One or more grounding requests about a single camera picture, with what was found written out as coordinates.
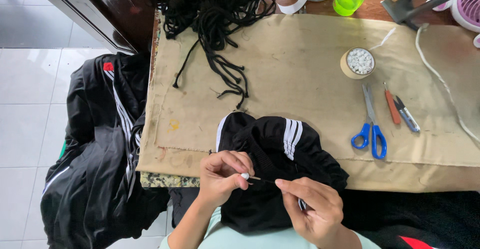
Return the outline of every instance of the scissors handle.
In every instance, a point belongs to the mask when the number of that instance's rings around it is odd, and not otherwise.
[[[380,139],[380,155],[377,153],[377,138]],[[378,125],[374,125],[371,129],[371,153],[376,159],[382,159],[385,157],[385,155],[387,155],[387,141],[385,140],[385,136],[380,131],[380,127],[378,127]]]
[[[370,124],[369,123],[363,124],[361,131],[356,136],[352,137],[352,146],[358,149],[365,148],[368,145],[369,133],[370,133]],[[360,137],[360,136],[363,137],[363,144],[361,146],[357,146],[355,144],[355,140],[357,139],[357,137]]]

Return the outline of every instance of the wooden table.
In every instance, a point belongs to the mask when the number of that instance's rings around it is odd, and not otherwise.
[[[381,5],[382,0],[365,0],[360,8],[350,17],[383,20],[392,22],[392,18]],[[414,4],[418,5],[426,0],[415,0]],[[276,0],[282,6],[288,6],[297,2],[297,0]],[[333,0],[325,0],[320,2],[307,1],[307,13],[338,16],[333,10]],[[449,10],[444,12],[424,12],[422,16],[416,19],[418,23],[430,23],[434,25],[457,25]],[[152,76],[155,69],[155,58],[157,56],[157,43],[160,37],[161,24],[159,23],[159,12],[155,13],[153,24],[153,39],[152,39],[152,57],[150,64],[150,76]],[[167,174],[158,174],[151,172],[141,172],[141,184],[144,187],[192,187],[199,186],[199,179],[192,177],[182,177]]]

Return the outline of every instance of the mint green shirt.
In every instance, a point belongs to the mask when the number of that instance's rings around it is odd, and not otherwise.
[[[198,249],[317,249],[317,247],[298,235],[293,228],[261,234],[241,234],[222,225],[220,207],[213,212],[205,238]],[[363,249],[380,249],[371,240],[357,234]],[[160,249],[170,249],[168,236],[162,240]]]

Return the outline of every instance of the pink fan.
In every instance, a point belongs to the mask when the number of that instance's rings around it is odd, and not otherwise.
[[[433,10],[439,12],[451,8],[452,16],[464,28],[480,33],[480,0],[449,0]],[[480,34],[473,40],[480,48]]]

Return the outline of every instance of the black cord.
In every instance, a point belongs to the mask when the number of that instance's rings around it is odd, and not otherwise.
[[[200,42],[210,68],[231,88],[223,91],[218,98],[229,93],[240,95],[242,99],[236,106],[239,109],[244,99],[248,98],[248,83],[243,72],[245,68],[228,62],[216,51],[225,49],[227,44],[238,48],[229,35],[273,14],[276,5],[276,0],[158,0],[158,7],[165,16],[163,29],[167,39],[175,38],[189,26],[198,34],[198,40],[188,52],[173,87],[178,88],[178,79],[190,53]],[[242,79],[244,89],[239,85]]]

